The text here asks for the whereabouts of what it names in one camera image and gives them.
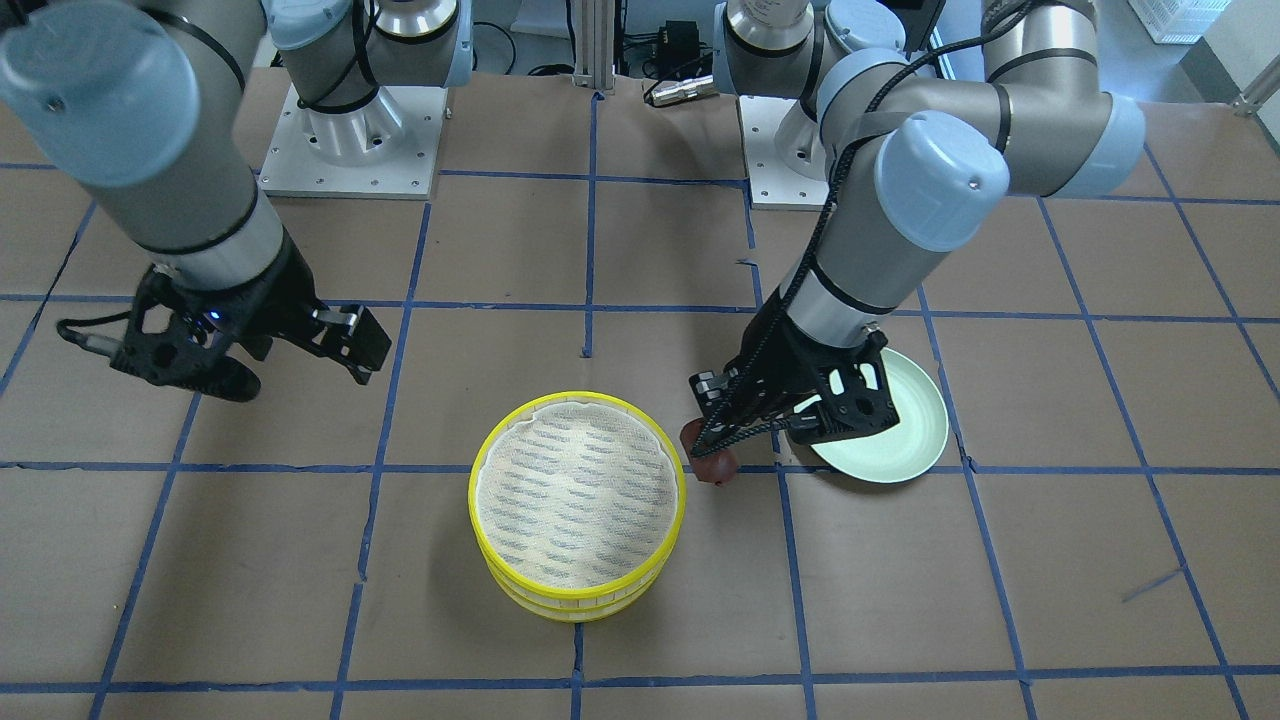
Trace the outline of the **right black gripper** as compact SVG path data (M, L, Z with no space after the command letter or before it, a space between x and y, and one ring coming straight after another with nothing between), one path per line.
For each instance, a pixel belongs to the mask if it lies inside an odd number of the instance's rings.
M319 301L314 274L289 237L265 272L229 290L188 290L157 269L146 272L140 314L156 307L172 316L163 331L140 333L141 379L228 401L250 401L260 391L259 378L229 355L232 345L262 361L273 340L284 340L338 363L360 386L383 369L392 348L369 307Z

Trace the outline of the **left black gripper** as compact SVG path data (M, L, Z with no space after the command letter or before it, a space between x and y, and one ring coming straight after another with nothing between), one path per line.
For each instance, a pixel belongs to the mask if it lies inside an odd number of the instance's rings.
M782 310L748 324L726 370L690 375L701 411L721 407L719 425L690 421L690 459L712 457L755 436L783 430L800 445L859 439L899 424L882 352L882 331L851 348L823 345Z

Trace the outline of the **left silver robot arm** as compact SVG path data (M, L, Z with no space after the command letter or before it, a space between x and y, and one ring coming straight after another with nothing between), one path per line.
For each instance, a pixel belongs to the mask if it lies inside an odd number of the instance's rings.
M727 94L799 100L828 193L794 269L736 357L689 380L694 459L758 434L801 445L877 436L902 420L876 323L969 242L1007 193L1094 197L1146 142L1137 102L1100 86L1093 1L987 1L983 81L919 74L877 1L727 1L713 78Z

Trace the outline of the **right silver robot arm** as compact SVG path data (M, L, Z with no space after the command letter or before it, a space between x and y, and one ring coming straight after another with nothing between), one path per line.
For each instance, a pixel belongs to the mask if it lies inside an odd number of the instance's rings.
M390 337L326 305L273 197L425 199L468 1L13 1L3 101L147 255L124 334L58 333L113 369L246 402L274 340L360 384Z

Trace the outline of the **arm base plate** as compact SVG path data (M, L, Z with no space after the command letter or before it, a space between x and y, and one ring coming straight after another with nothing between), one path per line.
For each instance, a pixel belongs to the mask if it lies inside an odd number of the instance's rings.
M800 101L740 96L739 118L751 206L817 211L828 186L817 123Z
M383 87L365 108L325 114L291 88L259 174L273 197L428 200L448 92Z

